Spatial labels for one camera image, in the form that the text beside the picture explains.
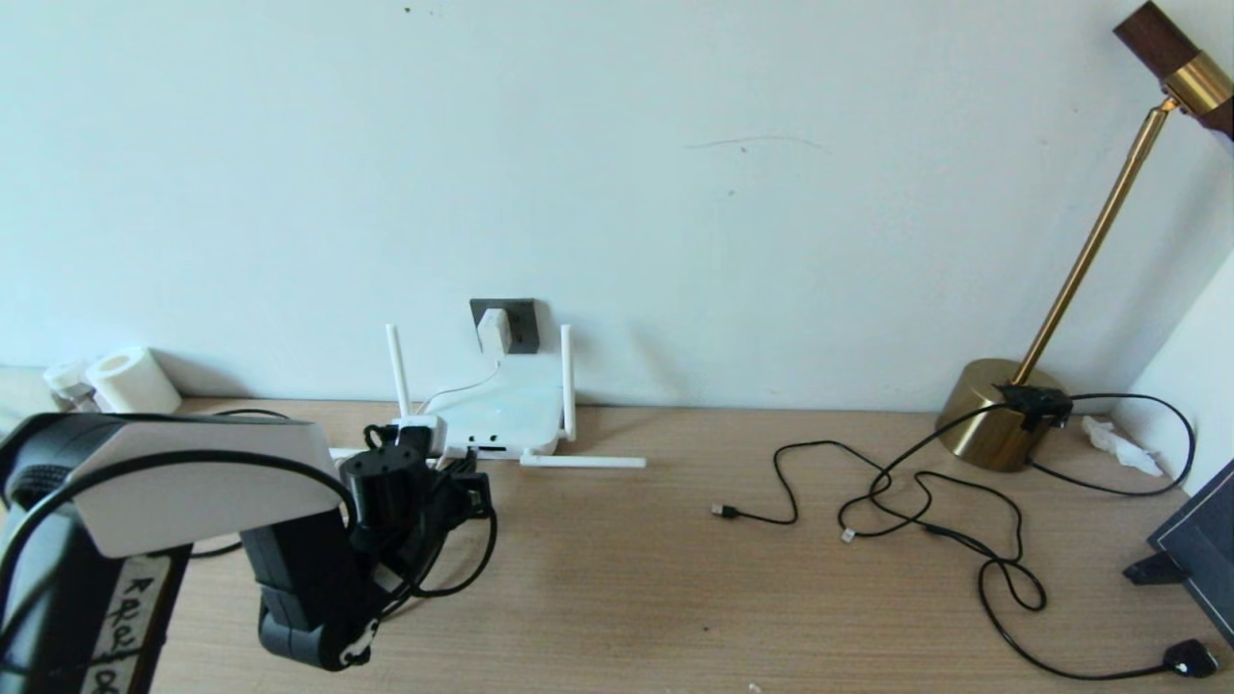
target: white router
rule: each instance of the white router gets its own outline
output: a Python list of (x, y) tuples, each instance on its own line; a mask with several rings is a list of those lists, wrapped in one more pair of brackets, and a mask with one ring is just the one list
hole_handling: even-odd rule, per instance
[[(558, 441), (574, 441), (578, 435), (569, 325), (561, 326), (560, 362), (553, 354), (540, 352), (507, 352), (489, 378), (475, 385), (443, 390), (426, 400), (421, 405), (422, 411), (415, 412), (407, 395), (397, 326), (386, 325), (386, 342), (399, 394), (400, 416), (391, 424), (410, 425), (415, 417), (426, 415), (443, 420), (445, 443), (442, 461), (460, 458), (468, 448), (475, 448), (479, 458), (518, 459), (523, 466), (533, 467), (647, 467), (647, 458), (553, 454)], [(481, 343), (485, 343), (482, 333)], [(506, 351), (506, 347), (502, 345), (501, 348)]]

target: desk surface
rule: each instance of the desk surface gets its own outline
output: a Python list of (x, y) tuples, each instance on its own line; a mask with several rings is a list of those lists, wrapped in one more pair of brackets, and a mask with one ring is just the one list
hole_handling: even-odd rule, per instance
[[(321, 422), (332, 446), (360, 446), (387, 421), (379, 403), (191, 400), (185, 411), (263, 406)], [(328, 674), (257, 643), (258, 593), (242, 554), (194, 562), (159, 663), (155, 692), (1230, 692), (1171, 674), (1081, 683), (1040, 672), (997, 636), (976, 596), (980, 558), (918, 529), (839, 541), (835, 511), (860, 494), (870, 468), (843, 452), (785, 458), (802, 508), (791, 527), (724, 521), (723, 501), (784, 517), (771, 470), (775, 447), (838, 438), (890, 461), (930, 431), (912, 414), (589, 408), (569, 452), (647, 456), (645, 470), (529, 469), (481, 463), (501, 514), (487, 572), (466, 592), (412, 604), (383, 625), (373, 661)], [(1053, 432), (1039, 459), (1108, 483), (1151, 487), (1087, 446), (1079, 427)], [(1119, 499), (1044, 474), (1000, 474), (934, 443), (905, 472), (928, 467), (997, 485), (1025, 512), (1027, 564), (1049, 592), (1028, 614), (990, 579), (1016, 637), (1059, 667), (1113, 672), (1160, 662), (1166, 646), (1199, 637), (1229, 663), (1217, 630), (1178, 587), (1135, 588), (1122, 569), (1149, 553), (1144, 538), (1181, 493)], [(985, 495), (938, 485), (937, 522), (1009, 548), (1008, 511)], [(922, 501), (911, 475), (891, 503)], [(863, 529), (877, 519), (853, 514)], [(427, 584), (465, 575), (484, 547), (482, 524), (452, 540)]]

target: wall outlet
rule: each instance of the wall outlet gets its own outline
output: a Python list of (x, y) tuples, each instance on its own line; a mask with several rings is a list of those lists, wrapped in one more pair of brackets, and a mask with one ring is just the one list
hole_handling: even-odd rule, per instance
[(536, 324), (534, 299), (471, 299), (471, 320), (476, 326), (489, 309), (505, 309), (510, 320), (510, 353), (539, 352), (539, 326)]

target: white wall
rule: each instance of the white wall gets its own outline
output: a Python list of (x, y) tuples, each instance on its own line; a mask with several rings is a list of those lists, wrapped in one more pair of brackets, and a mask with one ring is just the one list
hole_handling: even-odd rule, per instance
[[(1230, 69), (1234, 1), (1161, 5)], [(6, 2), (0, 363), (144, 343), (193, 393), (390, 399), (397, 321), (423, 395), (484, 369), (468, 298), (537, 296), (595, 400), (937, 409), (1022, 354), (1160, 96), (1128, 10)], [(1171, 119), (1046, 369), (1130, 384), (1232, 179)]]
[[(1183, 483), (1195, 494), (1234, 458), (1234, 254), (1135, 379), (1135, 393), (1164, 398), (1196, 427), (1196, 462)], [(1114, 417), (1141, 446), (1160, 452), (1172, 477), (1186, 461), (1178, 420), (1151, 403), (1128, 401)]]

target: robotic arm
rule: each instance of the robotic arm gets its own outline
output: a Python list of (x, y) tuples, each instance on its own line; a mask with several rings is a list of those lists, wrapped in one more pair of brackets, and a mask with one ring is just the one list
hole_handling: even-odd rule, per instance
[[(368, 662), (383, 617), (465, 588), (496, 540), (475, 453), (427, 462), (442, 452), (441, 420), (370, 429), (380, 441), (336, 472), (321, 429), (302, 421), (23, 422), (0, 445), (0, 692), (148, 692), (191, 543), (237, 531), (260, 587), (262, 645), (331, 672)], [(422, 589), (469, 519), (490, 522), (484, 561), (460, 585)]]

